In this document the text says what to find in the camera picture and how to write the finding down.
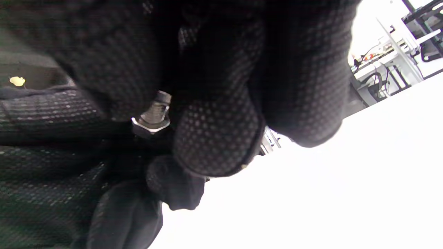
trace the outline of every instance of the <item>white table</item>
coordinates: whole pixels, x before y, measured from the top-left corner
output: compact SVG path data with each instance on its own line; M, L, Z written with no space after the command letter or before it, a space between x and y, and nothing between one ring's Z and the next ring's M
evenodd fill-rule
M213 179L171 212L150 249L443 248L443 74Z

